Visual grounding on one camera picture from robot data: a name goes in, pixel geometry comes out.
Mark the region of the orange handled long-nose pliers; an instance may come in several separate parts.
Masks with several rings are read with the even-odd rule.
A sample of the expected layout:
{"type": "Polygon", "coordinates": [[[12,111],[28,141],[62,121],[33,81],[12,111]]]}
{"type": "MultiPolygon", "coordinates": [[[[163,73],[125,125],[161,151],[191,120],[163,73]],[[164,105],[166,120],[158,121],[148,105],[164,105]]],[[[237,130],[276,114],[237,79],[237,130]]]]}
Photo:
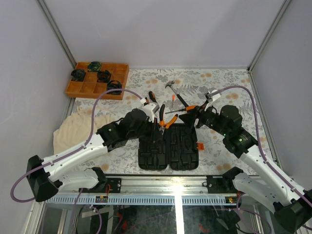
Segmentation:
{"type": "Polygon", "coordinates": [[[192,105],[192,106],[188,106],[188,107],[185,107],[185,108],[182,108],[179,110],[174,110],[174,111],[170,111],[170,112],[166,112],[166,113],[170,114],[170,113],[176,113],[176,112],[188,112],[188,111],[194,109],[195,107],[196,107],[196,105],[192,105]]]}

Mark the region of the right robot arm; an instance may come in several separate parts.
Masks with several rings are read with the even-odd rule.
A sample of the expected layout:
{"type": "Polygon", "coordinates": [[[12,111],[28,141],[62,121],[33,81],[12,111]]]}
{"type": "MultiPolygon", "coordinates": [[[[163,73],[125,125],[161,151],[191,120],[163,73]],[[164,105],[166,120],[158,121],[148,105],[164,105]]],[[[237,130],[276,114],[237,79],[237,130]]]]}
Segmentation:
{"type": "Polygon", "coordinates": [[[196,106],[178,118],[188,127],[205,125],[221,134],[225,148],[249,165],[262,179],[259,183],[241,169],[228,170],[222,180],[223,189],[243,192],[271,211],[286,231],[294,233],[312,217],[312,192],[296,183],[266,156],[260,143],[242,127],[242,116],[233,105],[225,105],[217,113],[196,106]]]}

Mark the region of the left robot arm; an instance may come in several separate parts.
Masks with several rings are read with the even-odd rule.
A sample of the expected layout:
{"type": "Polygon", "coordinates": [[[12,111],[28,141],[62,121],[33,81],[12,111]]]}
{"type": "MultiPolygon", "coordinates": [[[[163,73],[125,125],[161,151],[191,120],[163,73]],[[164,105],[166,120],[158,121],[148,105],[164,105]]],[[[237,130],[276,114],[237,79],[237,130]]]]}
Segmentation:
{"type": "Polygon", "coordinates": [[[103,193],[107,178],[101,168],[76,172],[72,169],[125,146],[131,139],[149,137],[154,118],[154,111],[136,108],[120,120],[99,128],[86,142],[43,159],[38,155],[31,157],[27,165],[27,180],[35,201],[46,201],[60,191],[103,193]]]}

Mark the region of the black plastic tool case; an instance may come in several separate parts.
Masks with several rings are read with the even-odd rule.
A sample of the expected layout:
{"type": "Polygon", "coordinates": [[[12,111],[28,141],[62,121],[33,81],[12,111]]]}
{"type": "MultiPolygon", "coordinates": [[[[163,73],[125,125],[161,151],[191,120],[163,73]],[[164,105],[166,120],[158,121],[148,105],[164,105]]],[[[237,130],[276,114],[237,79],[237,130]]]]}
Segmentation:
{"type": "Polygon", "coordinates": [[[199,165],[199,151],[202,149],[203,144],[198,142],[194,127],[175,123],[156,142],[139,139],[138,165],[150,171],[161,171],[167,167],[175,171],[194,170],[199,165]]]}

